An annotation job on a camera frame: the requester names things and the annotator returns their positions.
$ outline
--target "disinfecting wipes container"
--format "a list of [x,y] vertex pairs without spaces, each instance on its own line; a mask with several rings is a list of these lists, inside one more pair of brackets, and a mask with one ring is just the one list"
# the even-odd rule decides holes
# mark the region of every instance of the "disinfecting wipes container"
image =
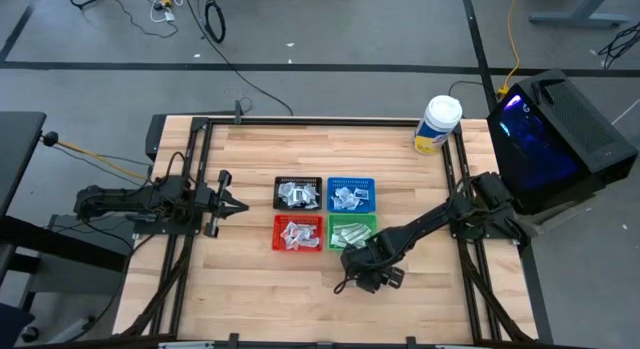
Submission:
[[448,95],[431,99],[416,128],[413,147],[420,154],[435,154],[462,118],[460,102]]

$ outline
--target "yellow cable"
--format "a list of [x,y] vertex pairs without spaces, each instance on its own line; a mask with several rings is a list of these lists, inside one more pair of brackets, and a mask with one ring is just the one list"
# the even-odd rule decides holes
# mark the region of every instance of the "yellow cable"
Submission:
[[121,167],[119,165],[111,163],[107,159],[101,157],[100,155],[98,155],[98,154],[96,154],[94,152],[82,149],[80,147],[77,147],[77,146],[75,146],[73,144],[70,144],[70,143],[67,143],[67,142],[63,142],[62,140],[58,140],[57,144],[60,145],[60,146],[65,147],[67,149],[71,149],[71,150],[73,150],[75,152],[82,153],[82,154],[88,155],[90,157],[93,157],[96,160],[99,160],[99,161],[107,164],[108,166],[112,167],[113,169],[121,171],[121,172],[123,172],[123,173],[125,173],[125,174],[127,174],[127,175],[129,175],[131,177],[134,177],[134,178],[137,178],[137,179],[141,179],[141,180],[146,180],[147,179],[146,177],[144,177],[142,175],[136,174],[136,173],[134,173],[132,171],[129,171],[129,170],[127,170],[127,169],[125,169],[125,168],[123,168],[123,167]]
[[511,42],[511,51],[513,51],[513,55],[516,57],[516,66],[509,72],[507,78],[504,80],[504,85],[500,90],[498,90],[498,94],[505,96],[509,91],[509,81],[511,80],[511,76],[513,73],[520,68],[520,57],[518,56],[518,51],[516,51],[516,44],[513,41],[513,34],[511,33],[511,13],[513,12],[513,7],[516,3],[516,0],[511,1],[511,7],[509,7],[509,16],[507,17],[507,31],[509,32],[509,41]]

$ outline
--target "white lid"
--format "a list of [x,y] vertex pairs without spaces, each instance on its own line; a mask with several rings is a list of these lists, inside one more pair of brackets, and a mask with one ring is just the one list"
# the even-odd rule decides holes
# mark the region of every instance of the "white lid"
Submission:
[[462,118],[462,106],[458,99],[448,95],[438,95],[429,102],[425,116],[433,126],[440,129],[453,129]]

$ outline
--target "plastic basket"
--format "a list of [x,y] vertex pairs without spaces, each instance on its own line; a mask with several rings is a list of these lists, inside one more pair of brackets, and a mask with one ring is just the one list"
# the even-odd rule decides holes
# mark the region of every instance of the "plastic basket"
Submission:
[[371,235],[378,231],[378,219],[373,214],[329,214],[327,221],[327,248],[334,251],[342,251],[344,248],[331,245],[334,225],[360,223],[371,229]]
[[[333,206],[331,197],[336,189],[347,187],[352,192],[358,189],[369,191],[369,200],[360,201],[362,205],[358,205],[354,210],[336,209]],[[334,213],[372,213],[376,211],[376,184],[371,178],[341,178],[330,177],[327,180],[327,210]]]
[[[320,194],[316,200],[318,202],[317,208],[307,209],[299,206],[289,207],[287,203],[285,203],[282,198],[278,196],[278,187],[282,183],[293,182],[296,185],[304,186],[306,184],[311,184],[316,189],[318,194]],[[273,186],[273,209],[278,210],[320,210],[322,209],[322,178],[312,178],[312,177],[276,177],[276,182]]]
[[[296,224],[309,224],[317,226],[316,230],[313,232],[312,238],[320,238],[320,244],[315,248],[310,247],[298,247],[298,250],[295,249],[287,249],[287,244],[284,242],[284,239],[280,237],[280,233],[282,233],[289,225],[289,222],[294,222]],[[275,251],[286,251],[286,252],[319,252],[322,251],[322,245],[324,244],[322,241],[322,217],[319,215],[287,215],[287,214],[278,214],[274,218],[273,223],[273,238],[271,240],[271,249]]]

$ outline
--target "black computer case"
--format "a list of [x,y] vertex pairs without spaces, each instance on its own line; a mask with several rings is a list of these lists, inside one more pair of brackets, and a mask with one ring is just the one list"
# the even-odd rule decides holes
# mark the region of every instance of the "black computer case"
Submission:
[[522,214],[587,198],[626,178],[638,155],[560,70],[515,84],[487,121]]

